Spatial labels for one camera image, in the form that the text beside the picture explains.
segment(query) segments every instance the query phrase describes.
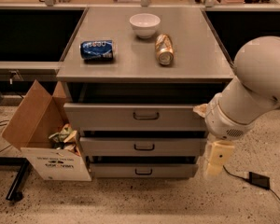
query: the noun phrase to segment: gray countertop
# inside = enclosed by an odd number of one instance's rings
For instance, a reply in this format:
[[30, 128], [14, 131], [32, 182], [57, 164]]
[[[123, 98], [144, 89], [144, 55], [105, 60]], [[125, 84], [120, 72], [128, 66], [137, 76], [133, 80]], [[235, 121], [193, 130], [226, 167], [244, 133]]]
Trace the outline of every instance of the gray countertop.
[[[158, 32], [149, 39], [135, 36], [129, 19], [137, 13], [161, 18]], [[155, 56], [155, 39], [168, 34], [175, 58], [161, 66]], [[112, 39], [115, 59], [85, 63], [79, 45], [83, 41]], [[67, 82], [216, 82], [229, 81], [233, 72], [198, 7], [89, 7], [77, 36], [57, 76]]]

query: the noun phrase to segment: white bowl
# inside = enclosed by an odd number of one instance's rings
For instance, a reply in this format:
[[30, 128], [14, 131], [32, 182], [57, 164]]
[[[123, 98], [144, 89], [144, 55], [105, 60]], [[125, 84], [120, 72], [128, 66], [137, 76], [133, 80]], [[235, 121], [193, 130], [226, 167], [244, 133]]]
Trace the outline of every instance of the white bowl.
[[157, 32], [160, 22], [158, 16], [149, 13], [139, 13], [130, 18], [135, 34], [144, 39], [152, 37]]

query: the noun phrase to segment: floor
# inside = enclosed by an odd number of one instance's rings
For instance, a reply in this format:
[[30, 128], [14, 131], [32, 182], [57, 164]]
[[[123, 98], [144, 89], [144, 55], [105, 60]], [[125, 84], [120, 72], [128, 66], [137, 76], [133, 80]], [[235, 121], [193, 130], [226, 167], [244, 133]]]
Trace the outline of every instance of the floor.
[[[0, 121], [16, 106], [0, 106]], [[234, 175], [253, 171], [271, 178], [280, 197], [280, 110], [257, 120], [226, 164]], [[0, 150], [8, 143], [0, 137]], [[0, 157], [21, 157], [14, 147]], [[188, 180], [94, 179], [92, 182], [44, 181], [32, 170], [23, 199], [6, 200], [15, 168], [0, 167], [0, 223], [276, 223], [280, 202], [272, 192], [250, 186], [222, 172], [215, 178], [198, 173]]]

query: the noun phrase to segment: drawer handle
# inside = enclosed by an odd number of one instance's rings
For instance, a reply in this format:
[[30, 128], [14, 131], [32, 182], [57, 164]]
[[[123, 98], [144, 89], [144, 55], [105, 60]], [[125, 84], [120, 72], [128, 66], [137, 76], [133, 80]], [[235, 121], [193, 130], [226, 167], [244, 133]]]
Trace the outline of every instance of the drawer handle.
[[152, 169], [150, 169], [149, 172], [143, 172], [143, 171], [137, 171], [137, 169], [134, 169], [134, 172], [136, 175], [152, 175]]
[[156, 114], [152, 116], [138, 116], [136, 112], [133, 112], [133, 118], [137, 120], [155, 120], [158, 119], [159, 117], [160, 117], [159, 112], [156, 112]]
[[137, 150], [137, 151], [152, 151], [155, 149], [155, 144], [152, 144], [152, 147], [151, 148], [147, 148], [147, 147], [138, 147], [137, 144], [134, 144], [133, 145], [133, 148], [134, 150]]

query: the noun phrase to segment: cardboard box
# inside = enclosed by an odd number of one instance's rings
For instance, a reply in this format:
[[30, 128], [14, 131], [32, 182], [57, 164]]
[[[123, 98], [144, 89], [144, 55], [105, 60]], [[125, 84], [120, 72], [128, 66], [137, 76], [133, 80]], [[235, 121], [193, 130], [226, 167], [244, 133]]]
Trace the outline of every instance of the cardboard box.
[[68, 99], [61, 82], [50, 95], [37, 81], [27, 92], [2, 137], [19, 149], [45, 180], [91, 181], [82, 157], [52, 148], [49, 136], [68, 121], [63, 105]]

